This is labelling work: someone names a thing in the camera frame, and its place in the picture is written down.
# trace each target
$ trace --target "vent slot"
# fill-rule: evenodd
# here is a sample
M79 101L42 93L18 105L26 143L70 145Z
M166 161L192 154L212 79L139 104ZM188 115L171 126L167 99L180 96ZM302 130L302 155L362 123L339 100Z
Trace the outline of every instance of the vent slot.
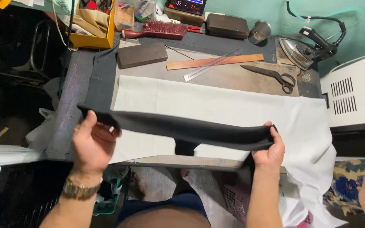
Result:
M357 111L356 98L354 96L348 96L333 101L333 110L335 111L335 115Z
M354 92L352 78L342 79L331 84L332 97Z

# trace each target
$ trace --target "brush bristles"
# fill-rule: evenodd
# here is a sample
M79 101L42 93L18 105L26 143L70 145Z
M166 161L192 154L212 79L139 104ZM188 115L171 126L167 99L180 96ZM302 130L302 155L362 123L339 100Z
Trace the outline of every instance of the brush bristles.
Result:
M144 23L143 31L158 32L158 33L173 33L173 34L185 34L187 27L182 24L175 24L171 22L162 21L146 21Z

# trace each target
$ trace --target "yellow box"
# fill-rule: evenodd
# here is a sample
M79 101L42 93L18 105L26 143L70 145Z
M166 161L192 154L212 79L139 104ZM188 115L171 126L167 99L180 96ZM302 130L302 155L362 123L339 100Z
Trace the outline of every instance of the yellow box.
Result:
M116 10L118 5L117 1L112 1L111 14L109 15L108 33L106 37L94 37L84 34L72 33L70 36L71 42L75 47L93 48L93 49L110 49L114 46L114 33L115 23L114 18L116 17Z

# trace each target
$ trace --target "red pliers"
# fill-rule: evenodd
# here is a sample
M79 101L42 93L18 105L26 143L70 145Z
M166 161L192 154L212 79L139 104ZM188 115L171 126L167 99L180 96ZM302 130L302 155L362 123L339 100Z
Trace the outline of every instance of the red pliers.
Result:
M187 26L187 28L188 28L188 32L191 32L191 33L201 33L201 34L203 34L202 31L206 31L206 29L198 27L198 26Z

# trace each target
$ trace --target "gold watch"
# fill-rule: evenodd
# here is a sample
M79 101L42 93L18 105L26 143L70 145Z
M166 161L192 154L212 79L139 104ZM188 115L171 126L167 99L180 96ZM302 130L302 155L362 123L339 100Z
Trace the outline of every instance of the gold watch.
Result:
M77 186L71 182L69 177L67 177L66 183L63 186L63 196L70 199L88 200L98 192L101 183L102 178L100 183L93 187L87 187L84 185Z

